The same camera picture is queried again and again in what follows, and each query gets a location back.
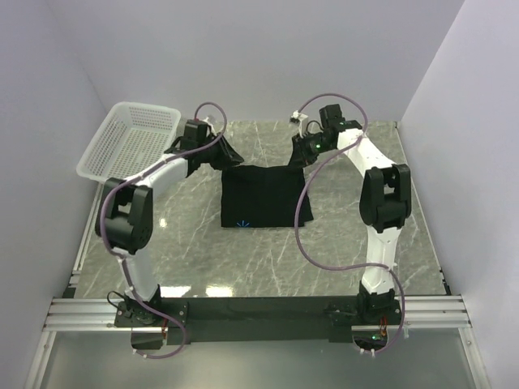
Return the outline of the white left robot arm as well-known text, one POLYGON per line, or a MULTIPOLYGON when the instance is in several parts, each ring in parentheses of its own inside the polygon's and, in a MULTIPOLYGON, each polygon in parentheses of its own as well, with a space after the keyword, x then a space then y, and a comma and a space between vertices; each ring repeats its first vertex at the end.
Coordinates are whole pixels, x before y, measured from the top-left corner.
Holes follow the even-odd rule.
POLYGON ((160 285, 146 249, 153 233, 156 198, 203 164, 224 170, 243 162, 212 124, 191 119, 158 161, 130 177, 105 181, 96 234, 118 260, 125 280, 125 293, 118 306, 119 320, 125 319, 139 327, 168 321, 162 314, 160 285))

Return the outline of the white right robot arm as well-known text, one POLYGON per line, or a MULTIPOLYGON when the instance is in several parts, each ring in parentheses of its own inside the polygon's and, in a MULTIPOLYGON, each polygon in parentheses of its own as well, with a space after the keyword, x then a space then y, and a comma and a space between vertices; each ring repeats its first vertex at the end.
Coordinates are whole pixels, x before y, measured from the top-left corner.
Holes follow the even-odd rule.
POLYGON ((301 109, 290 123, 298 133, 292 138, 291 160, 306 167, 318 155, 337 151, 346 156, 362 176, 359 214, 367 228, 367 258, 361 268, 356 315, 365 323, 379 322, 396 315, 402 318, 403 301, 395 296, 403 289, 395 272, 397 242, 412 211, 411 173, 406 164, 389 159, 366 136, 366 125, 347 121, 340 105, 320 110, 320 130, 311 133, 310 121, 301 109))

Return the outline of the black t shirt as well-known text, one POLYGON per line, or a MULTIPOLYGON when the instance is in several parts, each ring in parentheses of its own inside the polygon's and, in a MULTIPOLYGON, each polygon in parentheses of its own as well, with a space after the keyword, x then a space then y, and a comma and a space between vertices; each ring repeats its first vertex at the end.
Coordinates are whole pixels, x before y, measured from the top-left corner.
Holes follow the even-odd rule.
POLYGON ((292 228, 306 184, 303 169, 254 165, 221 174, 221 227, 292 228))

